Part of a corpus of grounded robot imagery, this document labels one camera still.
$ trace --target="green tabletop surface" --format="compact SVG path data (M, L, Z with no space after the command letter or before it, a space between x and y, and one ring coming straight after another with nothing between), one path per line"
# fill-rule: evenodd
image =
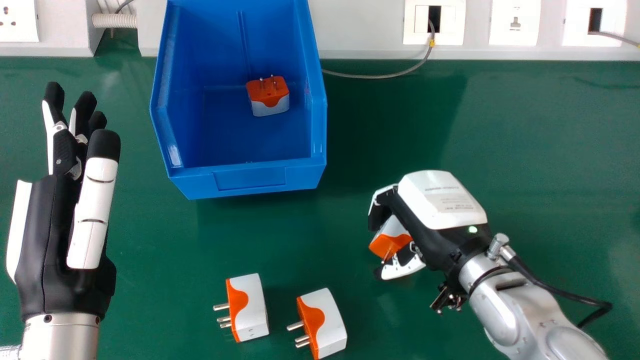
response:
M99 359L312 359L285 326L299 320L296 297L324 287L348 332L335 360L505 359L469 306L429 309L442 274L372 276L373 191L427 168L451 171L542 279L613 301L587 332L612 359L640 357L640 63L429 61L399 79L326 76L328 165L318 189L188 201L166 176L149 118L155 62L124 31L95 58L0 58L2 264L15 182L47 172L46 83L64 87L67 116L93 91L122 138L108 247L117 287ZM379 74L411 63L323 65ZM238 344L211 307L226 302L226 278L254 272L271 335ZM19 343L6 275L0 294L0 345ZM592 310L559 302L574 323Z

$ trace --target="metal knob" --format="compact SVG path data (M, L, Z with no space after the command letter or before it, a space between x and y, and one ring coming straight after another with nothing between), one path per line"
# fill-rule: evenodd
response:
M507 245L508 243L509 243L509 236L506 236L505 234L502 234L502 233L497 233L493 237L493 240L489 245L489 249L486 251L486 257L488 257L489 260L495 261L498 258L498 255L500 254L500 249L503 246Z

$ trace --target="blue plastic bin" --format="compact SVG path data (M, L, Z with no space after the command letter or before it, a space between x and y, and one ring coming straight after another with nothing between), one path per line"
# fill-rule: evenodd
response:
M271 74L290 109L254 117L245 84ZM189 199L316 188L326 94L307 0L169 0L150 111Z

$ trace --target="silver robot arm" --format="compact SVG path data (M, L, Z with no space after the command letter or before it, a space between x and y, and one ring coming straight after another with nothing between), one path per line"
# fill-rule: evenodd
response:
M493 239L484 209L450 173L425 170L378 190L369 208L369 249L391 280L423 268L445 274L431 308L460 311L468 301L491 343L512 360L604 360L602 348L579 327L612 306L553 288L531 273L507 245ZM576 327L552 293L600 307Z
M64 91L49 83L42 101L49 175L18 181L6 269L16 284L22 344L0 359L91 360L115 291L106 233L120 159L120 138L104 130L97 101L82 94L67 127Z

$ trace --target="white outlet plate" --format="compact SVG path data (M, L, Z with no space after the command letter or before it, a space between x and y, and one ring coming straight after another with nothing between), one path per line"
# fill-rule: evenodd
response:
M465 39L466 0L406 0L404 3L404 45L424 45L429 38L429 6L442 6L438 45L462 45Z
M602 9L600 31L623 36L627 21L627 0L566 0L564 46L619 47L622 42L589 35L592 8Z
M35 0L0 0L0 42L39 42Z
M489 45L535 46L541 0L493 0Z

